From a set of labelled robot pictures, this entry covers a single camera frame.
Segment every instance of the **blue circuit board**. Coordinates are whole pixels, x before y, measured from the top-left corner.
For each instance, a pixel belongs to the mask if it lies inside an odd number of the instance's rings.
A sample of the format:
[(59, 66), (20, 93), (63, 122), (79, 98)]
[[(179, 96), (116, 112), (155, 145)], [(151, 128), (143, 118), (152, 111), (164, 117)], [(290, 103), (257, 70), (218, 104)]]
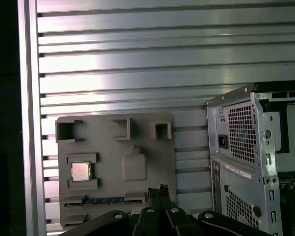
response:
[(110, 205), (110, 204), (129, 204), (142, 203), (142, 200), (125, 200), (125, 197), (115, 198), (87, 198), (81, 203), (66, 203), (65, 206), (91, 206), (91, 205)]

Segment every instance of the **white label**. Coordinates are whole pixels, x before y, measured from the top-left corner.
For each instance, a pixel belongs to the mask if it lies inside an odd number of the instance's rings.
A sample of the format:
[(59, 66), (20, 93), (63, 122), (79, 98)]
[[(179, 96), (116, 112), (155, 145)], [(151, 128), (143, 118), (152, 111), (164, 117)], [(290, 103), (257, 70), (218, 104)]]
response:
[(226, 167), (227, 169), (229, 169), (229, 170), (231, 170), (231, 171), (233, 171), (233, 172), (235, 172), (235, 173), (241, 175), (241, 176), (244, 176), (244, 177), (246, 177), (246, 178), (248, 178), (248, 179), (251, 179), (251, 174), (248, 174), (248, 173), (245, 172), (245, 171), (241, 171), (240, 169), (237, 169), (237, 168), (235, 168), (235, 167), (233, 167), (233, 166), (230, 166), (230, 165), (225, 165), (225, 167)]

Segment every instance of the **computer case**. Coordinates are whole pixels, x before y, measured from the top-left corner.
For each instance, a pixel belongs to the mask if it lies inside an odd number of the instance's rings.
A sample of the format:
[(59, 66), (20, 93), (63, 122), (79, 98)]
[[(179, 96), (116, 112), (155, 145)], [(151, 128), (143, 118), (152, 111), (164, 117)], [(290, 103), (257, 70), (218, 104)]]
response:
[(295, 236), (295, 81), (248, 84), (206, 105), (214, 210)]

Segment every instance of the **ventilation grille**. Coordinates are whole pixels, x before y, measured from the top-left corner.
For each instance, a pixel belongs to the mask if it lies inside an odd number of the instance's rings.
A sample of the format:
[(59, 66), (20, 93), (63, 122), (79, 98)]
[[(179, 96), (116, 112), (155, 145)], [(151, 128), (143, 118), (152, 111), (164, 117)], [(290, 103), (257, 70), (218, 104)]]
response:
[(252, 128), (251, 106), (230, 109), (228, 113), (230, 146), (233, 157), (255, 163), (253, 145), (256, 131)]
[(226, 197), (226, 208), (229, 218), (256, 229), (259, 228), (258, 221), (253, 218), (251, 206), (231, 191), (229, 191), (229, 196)]

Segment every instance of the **square slot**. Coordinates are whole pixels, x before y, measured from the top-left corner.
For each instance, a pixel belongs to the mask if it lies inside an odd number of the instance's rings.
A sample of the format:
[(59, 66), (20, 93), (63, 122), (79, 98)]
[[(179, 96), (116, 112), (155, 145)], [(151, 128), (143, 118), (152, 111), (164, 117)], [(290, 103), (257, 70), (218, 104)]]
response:
[(172, 139), (172, 125), (168, 121), (151, 124), (151, 138), (154, 140)]
[(75, 137), (75, 125), (78, 123), (82, 123), (82, 121), (56, 121), (56, 142), (58, 143), (59, 141), (61, 141), (67, 143), (74, 143), (76, 141), (82, 140)]
[(111, 137), (113, 140), (130, 140), (131, 127), (130, 118), (119, 118), (111, 120)]

